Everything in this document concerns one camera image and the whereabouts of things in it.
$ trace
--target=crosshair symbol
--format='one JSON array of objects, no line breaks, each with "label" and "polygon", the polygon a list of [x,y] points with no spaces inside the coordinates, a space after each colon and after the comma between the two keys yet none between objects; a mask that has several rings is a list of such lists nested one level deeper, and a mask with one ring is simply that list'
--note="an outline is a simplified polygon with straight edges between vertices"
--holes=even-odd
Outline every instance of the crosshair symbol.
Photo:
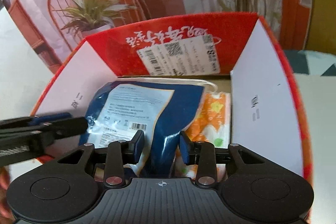
[{"label": "crosshair symbol", "polygon": [[169,184],[169,183],[167,183],[167,182],[165,182],[165,181],[160,181],[159,183],[157,183],[158,185],[160,185],[161,187],[164,187],[164,186],[166,186],[167,184]]}]

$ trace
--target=open box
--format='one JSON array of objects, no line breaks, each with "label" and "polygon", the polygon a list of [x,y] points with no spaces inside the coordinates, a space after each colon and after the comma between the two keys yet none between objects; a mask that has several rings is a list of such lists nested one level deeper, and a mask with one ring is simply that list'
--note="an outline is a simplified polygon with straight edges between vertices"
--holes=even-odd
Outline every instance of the open box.
[{"label": "open box", "polygon": [[[218,85],[218,91],[231,91],[231,141],[312,183],[310,138],[300,93],[283,51],[256,13],[166,17],[89,36],[59,69],[32,114],[85,115],[93,95],[107,82],[122,76],[162,75],[137,50],[185,38],[196,41],[205,34],[215,42],[218,67],[207,64],[202,76],[189,77],[206,78]],[[202,40],[197,41],[193,45],[199,55],[204,54]],[[173,72],[167,69],[164,75],[173,77]],[[58,156],[75,148],[78,140],[78,136],[58,140],[47,153]]]}]

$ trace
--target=green dot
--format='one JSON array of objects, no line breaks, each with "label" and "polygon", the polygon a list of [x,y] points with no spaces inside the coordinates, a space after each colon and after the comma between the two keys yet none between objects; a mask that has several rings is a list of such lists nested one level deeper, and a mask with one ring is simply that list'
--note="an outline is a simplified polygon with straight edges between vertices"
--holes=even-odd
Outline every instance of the green dot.
[{"label": "green dot", "polygon": [[214,145],[215,145],[216,147],[218,147],[218,146],[222,146],[222,144],[223,144],[223,139],[221,139],[221,138],[215,139],[215,141],[214,141]]}]

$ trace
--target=yellow wall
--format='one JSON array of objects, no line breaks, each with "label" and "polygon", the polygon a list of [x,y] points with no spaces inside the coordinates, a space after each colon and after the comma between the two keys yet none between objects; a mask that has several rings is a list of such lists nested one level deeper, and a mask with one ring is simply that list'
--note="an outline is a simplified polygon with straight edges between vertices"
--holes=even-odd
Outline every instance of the yellow wall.
[{"label": "yellow wall", "polygon": [[336,54],[336,0],[314,0],[306,49]]}]

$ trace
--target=white label on blue package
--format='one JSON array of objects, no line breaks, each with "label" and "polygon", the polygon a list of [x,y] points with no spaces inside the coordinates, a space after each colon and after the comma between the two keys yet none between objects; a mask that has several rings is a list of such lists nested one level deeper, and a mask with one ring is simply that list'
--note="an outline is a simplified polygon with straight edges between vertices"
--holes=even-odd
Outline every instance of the white label on blue package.
[{"label": "white label on blue package", "polygon": [[145,147],[139,164],[132,165],[133,171],[139,174],[150,152],[156,121],[173,93],[174,90],[118,85],[110,91],[95,125],[88,129],[87,142],[96,148],[107,147],[114,141],[130,141],[137,130],[143,130]]},{"label": "white label on blue package", "polygon": [[150,75],[207,75],[219,73],[216,47],[210,34],[137,50]]}]

